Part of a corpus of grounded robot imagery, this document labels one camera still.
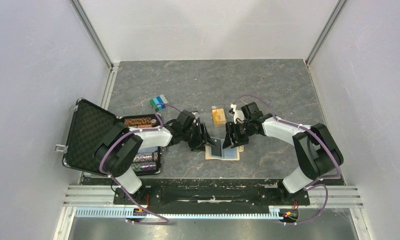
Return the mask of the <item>beige leather card holder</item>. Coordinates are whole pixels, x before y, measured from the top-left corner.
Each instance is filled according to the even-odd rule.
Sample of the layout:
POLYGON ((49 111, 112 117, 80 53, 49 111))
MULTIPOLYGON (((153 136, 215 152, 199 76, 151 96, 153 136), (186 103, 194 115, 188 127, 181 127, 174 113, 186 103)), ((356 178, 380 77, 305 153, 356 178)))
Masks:
POLYGON ((215 145, 221 145, 222 148, 222 157, 215 157, 211 156, 211 146, 206 145, 205 146, 205 159, 206 160, 221 160, 221 161, 239 161, 240 160, 240 153, 244 151, 244 146, 238 146, 238 147, 228 147, 223 149, 223 142, 224 139, 212 137, 211 138, 215 145))

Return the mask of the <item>black credit card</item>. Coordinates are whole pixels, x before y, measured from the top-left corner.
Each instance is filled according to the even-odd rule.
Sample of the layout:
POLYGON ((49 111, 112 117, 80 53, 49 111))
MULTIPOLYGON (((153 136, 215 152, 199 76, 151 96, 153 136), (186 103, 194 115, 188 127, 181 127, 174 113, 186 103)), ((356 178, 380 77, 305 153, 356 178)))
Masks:
POLYGON ((213 157, 222 157, 222 147, 221 145, 214 145, 210 147, 210 155, 213 157))

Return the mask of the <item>clear acrylic card stand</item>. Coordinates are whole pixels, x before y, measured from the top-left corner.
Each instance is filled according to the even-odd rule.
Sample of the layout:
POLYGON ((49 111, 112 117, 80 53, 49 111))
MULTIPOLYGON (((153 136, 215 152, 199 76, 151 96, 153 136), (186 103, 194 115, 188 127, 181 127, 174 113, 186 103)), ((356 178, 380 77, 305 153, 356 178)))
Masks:
POLYGON ((227 118, 223 105, 213 105, 209 108, 200 109, 195 112, 201 123, 205 123, 208 128, 224 127, 227 118))

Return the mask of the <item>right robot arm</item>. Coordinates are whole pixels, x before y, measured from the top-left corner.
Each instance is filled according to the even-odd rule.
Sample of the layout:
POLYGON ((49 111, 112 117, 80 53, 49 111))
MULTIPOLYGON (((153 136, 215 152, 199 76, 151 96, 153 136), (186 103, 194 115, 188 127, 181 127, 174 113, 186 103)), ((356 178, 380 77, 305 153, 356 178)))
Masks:
POLYGON ((325 178, 338 178, 344 157, 327 126, 322 123, 302 125, 272 114, 249 115, 245 120, 225 124, 224 148, 235 148, 249 143, 253 135, 276 138, 294 147, 298 167, 282 180, 277 199, 290 204, 301 189, 325 178))

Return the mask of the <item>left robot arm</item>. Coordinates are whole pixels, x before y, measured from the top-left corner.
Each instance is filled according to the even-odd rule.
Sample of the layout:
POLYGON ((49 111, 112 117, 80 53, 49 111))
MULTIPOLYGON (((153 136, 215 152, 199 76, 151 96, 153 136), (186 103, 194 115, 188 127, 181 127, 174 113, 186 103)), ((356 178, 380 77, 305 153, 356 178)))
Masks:
POLYGON ((93 157, 99 163, 99 171, 121 186, 128 200, 139 204, 145 198, 145 190, 131 168, 139 150, 171 147, 180 142, 186 142, 191 150, 215 146, 206 125, 197 120, 193 113, 183 110, 177 118, 151 128, 116 123, 94 148, 93 157))

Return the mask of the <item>green blue grey block stack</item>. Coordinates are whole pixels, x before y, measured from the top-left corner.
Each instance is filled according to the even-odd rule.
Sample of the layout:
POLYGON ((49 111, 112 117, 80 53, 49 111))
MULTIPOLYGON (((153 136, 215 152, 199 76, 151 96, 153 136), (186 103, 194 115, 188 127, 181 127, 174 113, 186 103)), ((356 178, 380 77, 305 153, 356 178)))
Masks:
POLYGON ((150 105, 152 106, 153 110, 157 113, 166 108, 166 104, 169 103, 168 99, 163 95, 160 94, 149 101, 150 105))

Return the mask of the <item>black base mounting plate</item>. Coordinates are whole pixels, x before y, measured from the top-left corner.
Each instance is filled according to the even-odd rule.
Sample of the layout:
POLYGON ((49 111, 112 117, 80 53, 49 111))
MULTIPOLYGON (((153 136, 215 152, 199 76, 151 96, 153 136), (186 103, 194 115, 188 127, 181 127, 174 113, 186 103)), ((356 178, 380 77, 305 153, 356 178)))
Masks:
POLYGON ((176 186, 150 185, 141 187, 132 198, 142 205, 163 206, 174 202, 193 203, 255 203, 275 206, 310 205, 310 197, 305 191, 284 196, 276 186, 253 185, 217 185, 212 186, 176 186))

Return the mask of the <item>black foam-lined case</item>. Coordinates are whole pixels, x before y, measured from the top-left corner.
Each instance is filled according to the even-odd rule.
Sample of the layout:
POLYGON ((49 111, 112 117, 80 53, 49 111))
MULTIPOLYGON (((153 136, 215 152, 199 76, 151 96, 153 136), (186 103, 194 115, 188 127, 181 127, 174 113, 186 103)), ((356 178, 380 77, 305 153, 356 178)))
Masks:
POLYGON ((90 174, 104 176, 100 162, 94 158, 95 147, 112 127, 122 122, 127 127, 157 127, 160 125, 154 114, 117 116, 106 109, 79 98, 75 103, 70 129, 62 157, 62 165, 90 174))

